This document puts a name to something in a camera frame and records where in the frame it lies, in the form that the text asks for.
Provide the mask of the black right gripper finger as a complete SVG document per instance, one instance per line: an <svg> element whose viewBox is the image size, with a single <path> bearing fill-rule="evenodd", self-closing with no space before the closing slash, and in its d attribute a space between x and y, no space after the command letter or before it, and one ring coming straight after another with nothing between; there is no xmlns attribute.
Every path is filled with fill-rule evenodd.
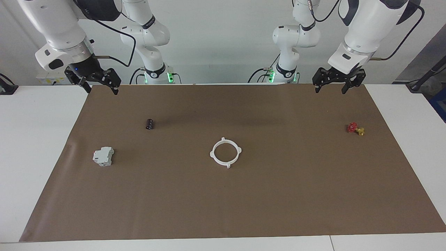
<svg viewBox="0 0 446 251"><path fill-rule="evenodd" d="M82 87L87 93L91 92L91 86L88 84L85 77L79 78L75 73L65 73L65 75L72 85Z"/></svg>
<svg viewBox="0 0 446 251"><path fill-rule="evenodd" d="M114 95L118 95L118 88L121 85L121 78L114 69L105 71L105 85L108 86Z"/></svg>

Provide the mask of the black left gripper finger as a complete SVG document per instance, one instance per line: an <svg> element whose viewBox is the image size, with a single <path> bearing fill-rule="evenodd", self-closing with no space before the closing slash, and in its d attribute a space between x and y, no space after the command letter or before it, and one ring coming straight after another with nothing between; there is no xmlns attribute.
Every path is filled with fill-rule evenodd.
<svg viewBox="0 0 446 251"><path fill-rule="evenodd" d="M342 94L346 94L347 91L353 87L360 87L365 77L365 70L355 70L353 73L346 75L344 77L344 86L341 89Z"/></svg>
<svg viewBox="0 0 446 251"><path fill-rule="evenodd" d="M321 88L325 85L330 84L329 71L324 68L318 68L312 77L312 83L315 87L315 93L319 93Z"/></svg>

